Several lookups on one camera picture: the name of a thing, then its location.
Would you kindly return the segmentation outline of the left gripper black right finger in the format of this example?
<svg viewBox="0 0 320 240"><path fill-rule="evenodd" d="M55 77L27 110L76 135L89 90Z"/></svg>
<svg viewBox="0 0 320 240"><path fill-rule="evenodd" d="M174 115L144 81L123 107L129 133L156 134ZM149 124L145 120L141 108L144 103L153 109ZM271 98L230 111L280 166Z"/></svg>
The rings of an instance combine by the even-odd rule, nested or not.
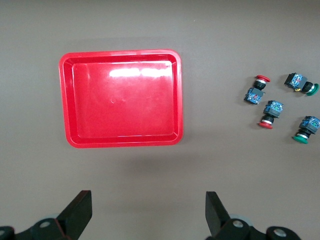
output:
<svg viewBox="0 0 320 240"><path fill-rule="evenodd" d="M211 233L205 240L300 240L286 227L270 226L263 233L245 220L230 217L215 191L205 194L205 219Z"/></svg>

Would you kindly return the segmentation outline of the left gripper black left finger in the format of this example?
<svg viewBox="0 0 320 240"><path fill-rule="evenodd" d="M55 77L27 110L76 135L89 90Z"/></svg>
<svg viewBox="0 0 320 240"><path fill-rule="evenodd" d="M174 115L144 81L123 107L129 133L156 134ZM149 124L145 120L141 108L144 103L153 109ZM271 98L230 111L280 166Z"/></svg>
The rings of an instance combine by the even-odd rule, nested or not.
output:
<svg viewBox="0 0 320 240"><path fill-rule="evenodd" d="M57 216L42 219L16 233L0 226L0 240L78 240L92 218L92 192L82 190Z"/></svg>

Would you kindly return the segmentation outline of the red push button switch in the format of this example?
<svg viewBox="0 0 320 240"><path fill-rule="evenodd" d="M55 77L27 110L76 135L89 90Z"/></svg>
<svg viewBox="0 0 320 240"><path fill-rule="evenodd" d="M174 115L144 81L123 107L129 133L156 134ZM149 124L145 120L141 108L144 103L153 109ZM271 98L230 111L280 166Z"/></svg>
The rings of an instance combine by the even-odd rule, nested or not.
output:
<svg viewBox="0 0 320 240"><path fill-rule="evenodd" d="M265 105L265 108L263 110L263 117L261 118L258 125L262 128L271 130L273 128L274 120L280 117L283 108L283 103L276 100L269 100Z"/></svg>
<svg viewBox="0 0 320 240"><path fill-rule="evenodd" d="M265 94L264 88L270 81L268 77L258 74L255 77L252 87L250 87L245 94L244 101L249 104L258 105Z"/></svg>

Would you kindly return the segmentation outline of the red plastic tray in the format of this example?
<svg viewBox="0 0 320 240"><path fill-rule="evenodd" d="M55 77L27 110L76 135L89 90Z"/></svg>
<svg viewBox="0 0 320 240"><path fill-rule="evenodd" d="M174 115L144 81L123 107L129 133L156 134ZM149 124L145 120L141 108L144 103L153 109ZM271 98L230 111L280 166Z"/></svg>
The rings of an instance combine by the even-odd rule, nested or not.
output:
<svg viewBox="0 0 320 240"><path fill-rule="evenodd" d="M183 138L182 59L175 50L70 52L58 70L72 147L170 146Z"/></svg>

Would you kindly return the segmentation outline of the green push button switch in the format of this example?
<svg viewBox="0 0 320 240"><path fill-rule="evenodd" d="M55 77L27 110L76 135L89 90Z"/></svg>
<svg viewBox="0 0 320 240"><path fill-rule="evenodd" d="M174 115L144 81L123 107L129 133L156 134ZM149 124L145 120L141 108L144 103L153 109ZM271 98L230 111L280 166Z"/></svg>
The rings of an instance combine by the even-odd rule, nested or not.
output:
<svg viewBox="0 0 320 240"><path fill-rule="evenodd" d="M312 83L305 76L296 72L287 76L284 85L309 97L315 95L320 89L318 83Z"/></svg>
<svg viewBox="0 0 320 240"><path fill-rule="evenodd" d="M315 135L318 129L320 129L320 119L315 116L306 116L292 138L298 143L308 144L310 135Z"/></svg>

